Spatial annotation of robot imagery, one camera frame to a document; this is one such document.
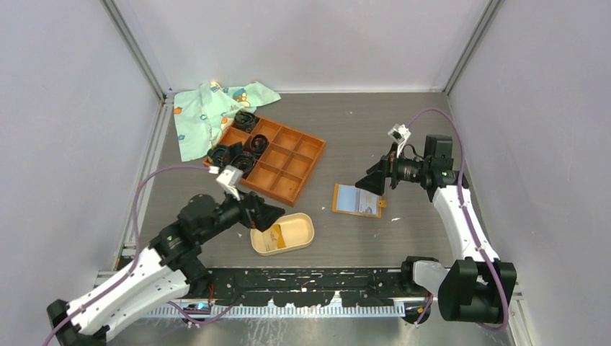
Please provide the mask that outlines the silver VIP credit card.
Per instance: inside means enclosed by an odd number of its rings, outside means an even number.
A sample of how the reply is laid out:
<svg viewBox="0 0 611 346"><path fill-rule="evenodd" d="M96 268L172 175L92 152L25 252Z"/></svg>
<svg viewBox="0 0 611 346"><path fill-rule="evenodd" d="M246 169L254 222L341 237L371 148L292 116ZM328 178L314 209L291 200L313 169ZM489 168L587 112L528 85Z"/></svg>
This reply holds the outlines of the silver VIP credit card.
<svg viewBox="0 0 611 346"><path fill-rule="evenodd" d="M359 189L357 191L357 212L363 215L376 216L378 214L379 196Z"/></svg>

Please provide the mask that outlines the gold VIP credit card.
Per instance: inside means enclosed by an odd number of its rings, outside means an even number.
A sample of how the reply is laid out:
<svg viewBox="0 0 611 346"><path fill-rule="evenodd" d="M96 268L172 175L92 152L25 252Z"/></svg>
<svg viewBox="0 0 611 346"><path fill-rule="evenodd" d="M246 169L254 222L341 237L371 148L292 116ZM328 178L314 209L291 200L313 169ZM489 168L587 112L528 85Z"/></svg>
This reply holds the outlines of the gold VIP credit card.
<svg viewBox="0 0 611 346"><path fill-rule="evenodd" d="M266 252L284 249L286 247L280 224L274 224L269 229L262 232L262 237Z"/></svg>

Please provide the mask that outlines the orange leather card holder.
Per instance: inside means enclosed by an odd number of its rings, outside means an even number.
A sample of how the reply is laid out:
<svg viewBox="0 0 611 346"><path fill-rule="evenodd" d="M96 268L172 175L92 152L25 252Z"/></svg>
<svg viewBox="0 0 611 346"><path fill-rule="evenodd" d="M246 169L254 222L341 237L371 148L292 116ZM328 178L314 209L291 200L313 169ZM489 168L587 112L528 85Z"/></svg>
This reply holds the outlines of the orange leather card holder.
<svg viewBox="0 0 611 346"><path fill-rule="evenodd" d="M343 213L353 216L364 216L369 218L380 218L387 202L379 196L378 214L376 216L363 215L357 212L357 191L359 189L352 185L334 185L334 194L331 210L335 213Z"/></svg>

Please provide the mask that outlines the cream oval plastic tray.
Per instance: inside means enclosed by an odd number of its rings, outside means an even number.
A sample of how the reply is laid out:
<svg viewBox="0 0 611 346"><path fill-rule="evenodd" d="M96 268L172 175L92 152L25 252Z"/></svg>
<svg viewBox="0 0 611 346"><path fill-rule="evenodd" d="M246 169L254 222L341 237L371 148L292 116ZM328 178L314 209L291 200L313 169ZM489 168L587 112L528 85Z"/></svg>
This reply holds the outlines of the cream oval plastic tray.
<svg viewBox="0 0 611 346"><path fill-rule="evenodd" d="M261 256L272 256L308 247L314 239L315 229L310 216L305 213L294 213L279 218L275 224L280 224L286 247L266 252L262 232L252 229L250 232L251 247Z"/></svg>

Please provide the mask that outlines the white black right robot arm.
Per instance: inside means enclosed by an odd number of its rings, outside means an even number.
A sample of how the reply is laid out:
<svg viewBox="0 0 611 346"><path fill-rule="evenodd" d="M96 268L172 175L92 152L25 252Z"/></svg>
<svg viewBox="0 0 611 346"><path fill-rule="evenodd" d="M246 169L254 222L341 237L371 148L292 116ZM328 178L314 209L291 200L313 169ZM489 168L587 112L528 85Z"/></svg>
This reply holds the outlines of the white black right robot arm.
<svg viewBox="0 0 611 346"><path fill-rule="evenodd" d="M427 136L424 153L412 159L404 154L409 135L393 131L391 138L389 152L355 186L381 196L399 182L419 185L442 219L455 257L450 268L430 258L411 257L406 261L408 271L399 278L402 291L417 296L426 289L437 297L446 321L477 323L489 330L505 328L517 271L511 262L500 259L473 214L465 163L454 168L452 138Z"/></svg>

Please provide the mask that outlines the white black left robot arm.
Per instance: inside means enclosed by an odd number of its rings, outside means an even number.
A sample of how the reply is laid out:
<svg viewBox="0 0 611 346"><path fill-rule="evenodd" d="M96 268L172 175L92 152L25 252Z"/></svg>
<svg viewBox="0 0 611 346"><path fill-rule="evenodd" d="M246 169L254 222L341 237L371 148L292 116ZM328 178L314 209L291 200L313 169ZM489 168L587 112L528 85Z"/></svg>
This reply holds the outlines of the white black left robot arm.
<svg viewBox="0 0 611 346"><path fill-rule="evenodd" d="M227 193L222 203L196 195L133 261L94 290L47 307L60 345L106 345L150 310L174 299L204 296L210 278L199 260L201 246L239 223L266 231L285 214L255 192Z"/></svg>

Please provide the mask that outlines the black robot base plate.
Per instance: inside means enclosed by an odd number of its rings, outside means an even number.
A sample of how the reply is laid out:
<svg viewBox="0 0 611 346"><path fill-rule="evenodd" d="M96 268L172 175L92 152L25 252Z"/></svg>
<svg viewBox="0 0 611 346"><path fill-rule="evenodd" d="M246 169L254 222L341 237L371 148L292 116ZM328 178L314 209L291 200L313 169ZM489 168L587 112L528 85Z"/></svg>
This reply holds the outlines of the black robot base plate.
<svg viewBox="0 0 611 346"><path fill-rule="evenodd" d="M433 295L399 267L208 268L202 284L180 301L220 306L324 307L338 296L343 307L382 307Z"/></svg>

